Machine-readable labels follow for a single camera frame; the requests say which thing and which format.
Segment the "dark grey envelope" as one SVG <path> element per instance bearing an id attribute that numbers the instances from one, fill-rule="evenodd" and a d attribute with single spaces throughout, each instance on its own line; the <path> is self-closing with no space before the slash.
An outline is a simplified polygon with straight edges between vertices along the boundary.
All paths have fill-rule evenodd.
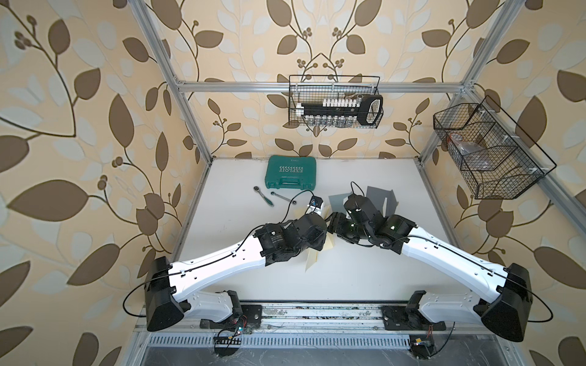
<path id="1" fill-rule="evenodd" d="M 383 217 L 393 216 L 398 207 L 398 200 L 395 192 L 382 188 L 368 186 L 366 197 L 381 212 Z"/>

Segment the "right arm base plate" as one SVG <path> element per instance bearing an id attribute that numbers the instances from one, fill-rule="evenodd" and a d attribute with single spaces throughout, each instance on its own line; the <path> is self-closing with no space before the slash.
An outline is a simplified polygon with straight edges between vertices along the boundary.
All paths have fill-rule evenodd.
<path id="1" fill-rule="evenodd" d="M 420 302 L 426 291 L 415 291 L 407 303 L 380 308 L 387 331 L 445 331 L 444 322 L 432 323 L 420 312 Z"/>

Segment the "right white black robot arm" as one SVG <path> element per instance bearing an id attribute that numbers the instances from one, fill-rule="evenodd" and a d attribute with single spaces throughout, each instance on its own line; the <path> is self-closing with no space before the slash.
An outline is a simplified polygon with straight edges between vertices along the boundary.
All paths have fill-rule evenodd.
<path id="1" fill-rule="evenodd" d="M 465 294 L 417 293 L 416 311 L 425 320 L 479 324 L 508 341 L 524 340 L 535 297 L 526 268 L 479 259 L 405 217 L 383 216 L 362 195 L 350 195 L 344 209 L 326 220 L 330 233 L 352 244 L 365 239 L 380 249 L 418 260 L 467 288 Z"/>

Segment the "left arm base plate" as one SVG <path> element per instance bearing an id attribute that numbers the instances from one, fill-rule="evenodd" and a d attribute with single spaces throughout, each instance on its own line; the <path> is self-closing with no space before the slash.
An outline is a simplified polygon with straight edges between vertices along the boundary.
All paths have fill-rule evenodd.
<path id="1" fill-rule="evenodd" d="M 201 329 L 236 329 L 241 325 L 245 330 L 259 329 L 262 323 L 262 305 L 244 304 L 236 291 L 222 291 L 217 293 L 205 293 L 212 298 L 203 301 L 204 311 L 200 317 Z"/>

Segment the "yellow envelope red seal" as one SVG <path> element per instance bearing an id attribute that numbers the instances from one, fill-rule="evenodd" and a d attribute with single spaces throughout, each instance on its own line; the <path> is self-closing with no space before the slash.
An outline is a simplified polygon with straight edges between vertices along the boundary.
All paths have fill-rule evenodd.
<path id="1" fill-rule="evenodd" d="M 320 254 L 324 254 L 326 251 L 331 250 L 332 248 L 334 248 L 334 235 L 332 233 L 328 233 L 321 251 L 308 249 L 305 271 L 308 271 L 309 268 L 311 268 L 311 266 L 313 266 L 318 261 Z"/>

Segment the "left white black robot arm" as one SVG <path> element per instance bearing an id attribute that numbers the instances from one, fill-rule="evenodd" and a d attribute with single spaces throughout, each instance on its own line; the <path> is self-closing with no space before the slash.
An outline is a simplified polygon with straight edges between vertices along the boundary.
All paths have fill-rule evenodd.
<path id="1" fill-rule="evenodd" d="M 235 291 L 206 293 L 222 280 L 255 268 L 288 262 L 307 249 L 321 251 L 327 223 L 315 212 L 280 224 L 265 224 L 226 249 L 184 262 L 155 260 L 143 286 L 146 329 L 157 332 L 184 317 L 221 323 L 241 314 Z"/>

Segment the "light blue envelope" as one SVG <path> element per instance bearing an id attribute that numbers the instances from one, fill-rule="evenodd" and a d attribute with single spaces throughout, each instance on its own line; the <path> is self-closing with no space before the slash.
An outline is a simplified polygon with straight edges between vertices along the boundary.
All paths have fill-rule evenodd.
<path id="1" fill-rule="evenodd" d="M 329 199 L 329 203 L 331 206 L 331 212 L 332 213 L 346 214 L 346 209 L 344 207 L 344 204 L 350 195 L 351 195 L 350 192 L 346 192 L 343 194 L 330 195 L 328 197 L 328 199 Z"/>

